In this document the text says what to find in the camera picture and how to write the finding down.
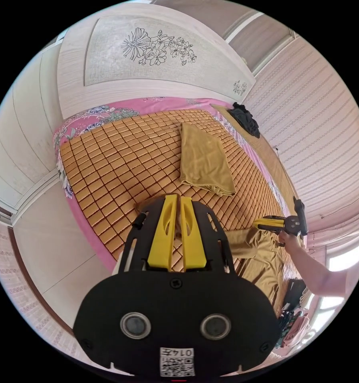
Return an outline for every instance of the curtain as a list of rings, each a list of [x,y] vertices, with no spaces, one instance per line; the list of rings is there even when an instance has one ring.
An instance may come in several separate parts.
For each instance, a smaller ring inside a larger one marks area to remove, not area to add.
[[[324,246],[335,247],[359,238],[359,214],[329,229],[307,235],[307,247],[316,249]]]

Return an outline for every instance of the camera lens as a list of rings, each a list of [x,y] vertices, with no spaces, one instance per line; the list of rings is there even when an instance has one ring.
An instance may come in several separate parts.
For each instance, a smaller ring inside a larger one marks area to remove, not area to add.
[[[200,332],[210,340],[223,339],[231,329],[230,320],[222,314],[212,314],[207,316],[200,325]]]
[[[151,324],[145,315],[130,312],[122,317],[121,330],[131,339],[143,339],[150,334]]]

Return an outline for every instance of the person's arm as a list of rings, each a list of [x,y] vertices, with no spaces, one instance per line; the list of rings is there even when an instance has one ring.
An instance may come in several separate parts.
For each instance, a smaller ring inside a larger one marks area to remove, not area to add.
[[[284,231],[279,234],[279,241],[285,244],[285,250],[297,268],[308,289],[319,296],[345,296],[347,273],[332,272],[311,257],[301,248],[297,237]]]

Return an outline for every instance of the floor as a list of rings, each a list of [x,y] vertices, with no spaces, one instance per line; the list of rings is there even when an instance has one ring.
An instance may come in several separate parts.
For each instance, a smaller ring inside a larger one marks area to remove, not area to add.
[[[72,327],[85,295],[110,272],[81,233],[60,183],[25,211],[14,226],[14,234],[37,289]]]

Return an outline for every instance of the qr code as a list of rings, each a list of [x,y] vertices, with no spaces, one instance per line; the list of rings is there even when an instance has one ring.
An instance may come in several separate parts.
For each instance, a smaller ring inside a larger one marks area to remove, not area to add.
[[[161,348],[161,376],[195,376],[194,349]]]

